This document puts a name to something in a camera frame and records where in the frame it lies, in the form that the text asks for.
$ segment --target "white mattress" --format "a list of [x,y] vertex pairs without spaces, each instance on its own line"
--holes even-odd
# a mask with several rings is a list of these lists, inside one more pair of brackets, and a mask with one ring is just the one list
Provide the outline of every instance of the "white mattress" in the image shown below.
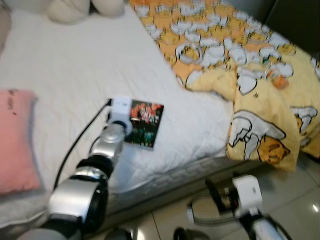
[[[205,156],[225,155],[233,105],[209,93],[183,90],[129,5],[125,15],[91,15],[72,26],[21,10],[0,58],[0,88],[32,89],[32,148],[42,188],[0,198],[0,227],[45,210],[66,151],[107,98],[122,95],[164,104],[153,151],[125,145],[109,181],[111,193],[136,189]],[[102,115],[65,166],[69,176],[100,133]]]

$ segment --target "robotic arm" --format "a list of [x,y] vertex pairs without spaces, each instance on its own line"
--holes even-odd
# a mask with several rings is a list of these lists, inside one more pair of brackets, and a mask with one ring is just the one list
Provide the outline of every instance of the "robotic arm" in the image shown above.
[[108,180],[117,164],[126,135],[132,131],[132,100],[112,100],[108,126],[92,146],[88,158],[79,162],[75,172],[52,193],[48,220],[18,240],[80,240],[103,223],[108,203]]

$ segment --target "yellow blanket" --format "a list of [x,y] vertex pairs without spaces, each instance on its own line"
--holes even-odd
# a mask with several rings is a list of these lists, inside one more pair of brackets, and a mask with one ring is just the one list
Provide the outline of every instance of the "yellow blanket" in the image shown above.
[[223,2],[130,3],[183,87],[234,102],[228,157],[287,171],[299,148],[320,158],[319,61]]

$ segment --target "book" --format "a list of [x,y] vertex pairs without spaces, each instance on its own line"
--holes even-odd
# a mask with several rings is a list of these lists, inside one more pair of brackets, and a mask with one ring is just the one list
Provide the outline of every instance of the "book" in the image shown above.
[[130,112],[132,132],[125,141],[153,148],[163,111],[164,106],[161,104],[133,100]]

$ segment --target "white plush toy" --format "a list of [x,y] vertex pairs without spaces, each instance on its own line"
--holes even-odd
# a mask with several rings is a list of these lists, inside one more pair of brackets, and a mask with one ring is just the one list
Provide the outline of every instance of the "white plush toy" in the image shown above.
[[[53,0],[47,16],[54,22],[75,24],[89,15],[91,0]],[[117,17],[125,10],[123,0],[92,0],[97,11],[106,17]]]

